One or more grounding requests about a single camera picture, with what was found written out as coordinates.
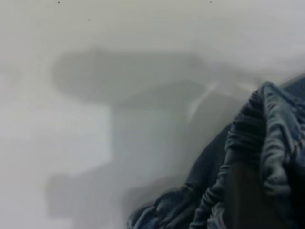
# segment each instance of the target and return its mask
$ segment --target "fabric fold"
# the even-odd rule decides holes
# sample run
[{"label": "fabric fold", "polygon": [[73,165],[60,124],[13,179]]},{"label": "fabric fold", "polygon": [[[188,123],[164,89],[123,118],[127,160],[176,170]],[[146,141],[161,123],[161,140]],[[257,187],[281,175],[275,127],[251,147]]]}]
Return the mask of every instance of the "fabric fold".
[{"label": "fabric fold", "polygon": [[224,148],[224,163],[214,185],[204,187],[204,191],[198,189],[198,183],[186,182],[180,190],[162,195],[154,206],[135,214],[128,228],[207,228],[212,208],[222,206],[226,176],[230,165],[236,162],[246,162],[259,171],[262,188],[279,214],[289,228],[299,228],[286,168],[291,171],[290,176],[305,177],[304,134],[305,103],[273,83],[265,82],[253,92],[232,122]]}]

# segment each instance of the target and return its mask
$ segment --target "blue jeans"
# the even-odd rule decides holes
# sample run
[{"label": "blue jeans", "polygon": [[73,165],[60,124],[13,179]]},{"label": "blue jeans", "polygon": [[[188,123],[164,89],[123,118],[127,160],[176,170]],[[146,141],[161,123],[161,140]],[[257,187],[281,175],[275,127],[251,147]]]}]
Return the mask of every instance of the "blue jeans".
[{"label": "blue jeans", "polygon": [[202,152],[185,184],[135,212],[129,229],[202,229],[212,207],[222,203],[224,181],[232,163],[259,170],[265,192],[290,228],[298,228],[283,164],[305,177],[305,79],[285,88],[264,83],[252,94],[232,124]]}]

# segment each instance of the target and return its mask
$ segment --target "dark fabric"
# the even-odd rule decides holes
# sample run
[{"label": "dark fabric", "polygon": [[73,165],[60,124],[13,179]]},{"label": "dark fabric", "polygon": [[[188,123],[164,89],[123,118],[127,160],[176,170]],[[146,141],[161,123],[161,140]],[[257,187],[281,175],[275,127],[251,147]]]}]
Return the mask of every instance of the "dark fabric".
[{"label": "dark fabric", "polygon": [[305,100],[305,74],[298,78],[299,80],[288,84],[284,90],[299,99]]},{"label": "dark fabric", "polygon": [[223,221],[228,229],[288,229],[264,193],[257,169],[233,164],[225,190]]},{"label": "dark fabric", "polygon": [[[292,86],[288,90],[300,92]],[[272,83],[265,83],[243,107],[229,134],[227,127],[204,150],[185,185],[137,211],[128,221],[128,228],[207,228],[212,207],[224,200],[230,165],[239,161],[259,170],[266,195],[289,228],[298,228],[292,207],[302,209],[302,206],[291,203],[291,180],[282,165],[290,168],[294,176],[304,177],[304,114],[301,100]],[[219,167],[224,156],[225,162]]]}]

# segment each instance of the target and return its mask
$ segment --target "white surface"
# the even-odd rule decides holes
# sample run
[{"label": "white surface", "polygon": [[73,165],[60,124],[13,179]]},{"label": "white surface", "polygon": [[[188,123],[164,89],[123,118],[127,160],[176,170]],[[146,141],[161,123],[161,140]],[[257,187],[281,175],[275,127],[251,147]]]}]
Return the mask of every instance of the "white surface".
[{"label": "white surface", "polygon": [[304,10],[2,0],[0,228],[123,228],[183,182],[260,82],[304,70]]}]

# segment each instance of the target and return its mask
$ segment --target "denim fabric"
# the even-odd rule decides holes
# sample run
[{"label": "denim fabric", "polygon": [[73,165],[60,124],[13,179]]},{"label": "denim fabric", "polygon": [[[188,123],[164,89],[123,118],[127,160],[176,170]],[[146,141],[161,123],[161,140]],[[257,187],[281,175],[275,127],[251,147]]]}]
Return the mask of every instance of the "denim fabric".
[{"label": "denim fabric", "polygon": [[211,217],[208,219],[207,227],[209,229],[227,229],[223,220],[224,215],[224,204],[218,203],[212,207]]},{"label": "denim fabric", "polygon": [[[220,148],[213,155],[217,147],[211,143],[206,148],[211,151],[208,155],[202,153],[185,185],[162,195],[153,206],[137,211],[128,221],[129,229],[207,228],[212,208],[223,201],[229,167],[238,161],[250,163],[259,170],[265,193],[288,226],[298,228],[283,165],[291,168],[294,175],[305,177],[302,153],[305,103],[267,82],[252,94],[226,138],[228,128],[214,140],[223,146],[226,140],[225,150]],[[224,163],[218,170],[224,155]]]},{"label": "denim fabric", "polygon": [[305,100],[305,74],[299,76],[298,78],[300,79],[285,87],[285,91],[289,92],[295,97]]}]

